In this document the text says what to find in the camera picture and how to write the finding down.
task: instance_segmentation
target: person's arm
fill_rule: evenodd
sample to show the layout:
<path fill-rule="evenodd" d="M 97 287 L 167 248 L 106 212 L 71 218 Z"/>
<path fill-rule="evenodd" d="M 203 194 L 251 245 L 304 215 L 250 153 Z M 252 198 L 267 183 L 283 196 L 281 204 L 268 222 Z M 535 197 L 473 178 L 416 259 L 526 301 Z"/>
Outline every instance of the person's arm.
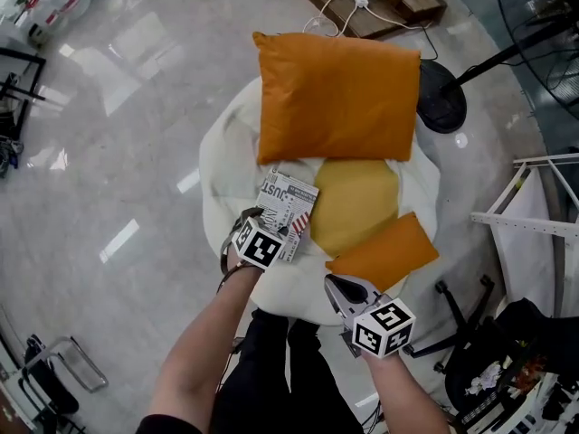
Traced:
<path fill-rule="evenodd" d="M 234 250 L 230 250 L 230 267 L 236 260 Z M 255 267 L 233 273 L 181 334 L 161 367 L 149 415 L 170 415 L 207 432 L 217 384 L 260 275 L 261 270 Z"/>
<path fill-rule="evenodd" d="M 362 352 L 368 363 L 392 434 L 449 434 L 441 409 L 416 382 L 398 354 L 378 359 Z"/>

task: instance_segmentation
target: white cloth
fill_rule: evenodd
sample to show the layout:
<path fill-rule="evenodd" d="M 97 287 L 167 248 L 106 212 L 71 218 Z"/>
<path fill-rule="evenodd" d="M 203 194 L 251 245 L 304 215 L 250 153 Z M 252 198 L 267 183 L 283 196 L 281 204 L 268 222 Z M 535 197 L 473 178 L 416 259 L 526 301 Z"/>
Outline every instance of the white cloth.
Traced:
<path fill-rule="evenodd" d="M 204 229 L 218 256 L 223 240 L 241 211 L 255 204 L 261 183 L 273 166 L 256 164 L 260 119 L 261 78 L 258 78 L 233 99 L 201 142 L 199 172 Z M 323 161 L 311 158 L 275 165 L 280 172 L 313 184 Z M 386 163 L 398 175 L 398 215 L 414 211 L 432 240 L 437 229 L 439 170 L 415 140 L 409 162 L 387 160 Z M 340 325 L 342 321 L 324 291 L 327 260 L 330 257 L 311 240 L 308 231 L 305 232 L 293 261 L 279 260 L 261 276 L 252 294 L 253 302 L 272 314 L 294 316 L 321 325 Z"/>

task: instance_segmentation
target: marble floor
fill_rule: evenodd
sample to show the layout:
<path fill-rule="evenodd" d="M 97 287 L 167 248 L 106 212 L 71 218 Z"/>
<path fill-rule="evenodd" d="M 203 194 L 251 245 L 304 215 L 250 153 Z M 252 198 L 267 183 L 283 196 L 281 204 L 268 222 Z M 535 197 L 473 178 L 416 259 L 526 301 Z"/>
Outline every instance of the marble floor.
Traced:
<path fill-rule="evenodd" d="M 497 48 L 459 0 L 445 1 L 446 14 L 428 32 L 439 61 L 460 73 Z M 52 102 L 33 107 L 21 167 L 0 182 L 0 324 L 16 350 L 31 333 L 46 342 L 75 335 L 83 344 L 110 381 L 94 395 L 71 385 L 88 432 L 136 428 L 170 346 L 214 294 L 220 273 L 204 236 L 200 188 L 186 183 L 195 183 L 205 131 L 259 75 L 252 31 L 301 31 L 316 14 L 307 0 L 94 0 L 46 48 L 42 93 Z M 433 55 L 422 33 L 390 40 Z M 469 213 L 498 196 L 511 159 L 545 153 L 510 68 L 475 79 L 465 93 L 469 114 L 459 133 L 417 130 L 441 170 L 441 258 L 402 292 L 418 312 L 418 346 L 452 330 L 433 288 L 440 276 L 465 311 L 483 273 L 500 283 L 489 233 Z M 338 386 L 365 418 L 374 402 L 356 403 L 374 388 L 364 363 L 336 329 L 320 336 Z M 432 371 L 439 358 L 408 364 L 446 403 Z"/>

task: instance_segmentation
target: orange cushion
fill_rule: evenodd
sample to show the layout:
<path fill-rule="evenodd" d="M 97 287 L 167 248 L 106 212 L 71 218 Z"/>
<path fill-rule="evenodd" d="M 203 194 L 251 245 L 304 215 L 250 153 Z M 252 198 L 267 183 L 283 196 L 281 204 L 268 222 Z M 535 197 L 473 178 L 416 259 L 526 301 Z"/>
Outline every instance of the orange cushion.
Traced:
<path fill-rule="evenodd" d="M 367 279 L 384 292 L 438 257 L 416 214 L 411 212 L 337 259 L 326 262 L 326 267 L 336 275 Z"/>
<path fill-rule="evenodd" d="M 262 79 L 258 164 L 410 159 L 420 52 L 308 33 L 254 33 L 253 40 Z"/>

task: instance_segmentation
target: chair leg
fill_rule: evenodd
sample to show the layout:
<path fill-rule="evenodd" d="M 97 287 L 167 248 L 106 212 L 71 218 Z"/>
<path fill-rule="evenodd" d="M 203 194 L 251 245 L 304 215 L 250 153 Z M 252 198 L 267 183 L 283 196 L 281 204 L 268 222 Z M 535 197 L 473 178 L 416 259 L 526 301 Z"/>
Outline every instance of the chair leg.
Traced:
<path fill-rule="evenodd" d="M 459 305 L 454 300 L 454 296 L 446 286 L 446 283 L 443 280 L 441 280 L 438 281 L 436 285 L 434 285 L 434 287 L 440 294 L 443 294 L 444 297 L 446 297 L 446 300 L 449 303 L 449 306 L 451 307 L 452 316 L 454 317 L 454 321 L 456 322 L 457 327 L 459 329 L 463 328 L 467 324 L 467 322 L 464 319 L 464 315 L 460 311 Z"/>
<path fill-rule="evenodd" d="M 480 302 L 477 304 L 477 308 L 475 308 L 474 312 L 469 318 L 469 327 L 476 327 L 480 323 L 482 314 L 484 314 L 485 309 L 487 308 L 487 304 L 489 303 L 492 289 L 495 287 L 495 283 L 493 283 L 493 281 L 486 275 L 480 279 L 480 283 L 482 283 L 482 285 L 485 287 L 485 293 L 482 295 Z"/>
<path fill-rule="evenodd" d="M 449 347 L 453 347 L 456 344 L 457 337 L 458 335 L 452 335 L 450 337 L 447 337 L 446 339 L 442 339 L 436 344 L 424 347 L 419 351 L 415 351 L 411 345 L 405 345 L 403 350 L 412 358 L 424 357 L 425 355 L 434 354 L 435 352 L 439 352 L 441 350 L 448 349 Z"/>

